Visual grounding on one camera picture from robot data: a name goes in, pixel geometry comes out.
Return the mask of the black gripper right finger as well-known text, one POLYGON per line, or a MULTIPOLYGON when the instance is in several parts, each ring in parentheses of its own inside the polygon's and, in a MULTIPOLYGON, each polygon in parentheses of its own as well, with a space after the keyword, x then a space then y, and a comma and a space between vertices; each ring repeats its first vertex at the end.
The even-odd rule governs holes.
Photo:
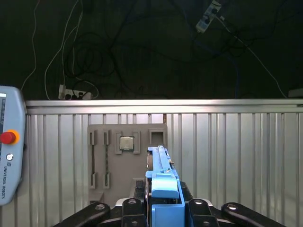
POLYGON ((185 182, 181 182, 185 200, 187 227, 280 227, 272 220, 242 204, 228 202, 216 208, 209 200, 194 198, 185 182))

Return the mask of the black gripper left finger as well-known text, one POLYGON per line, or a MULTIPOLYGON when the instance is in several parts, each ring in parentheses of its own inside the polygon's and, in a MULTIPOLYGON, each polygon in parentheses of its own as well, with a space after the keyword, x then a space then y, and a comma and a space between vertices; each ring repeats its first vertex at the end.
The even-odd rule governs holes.
POLYGON ((93 202, 62 220, 56 227, 144 227, 145 182, 134 179, 129 198, 119 199, 111 208, 106 203, 93 202))

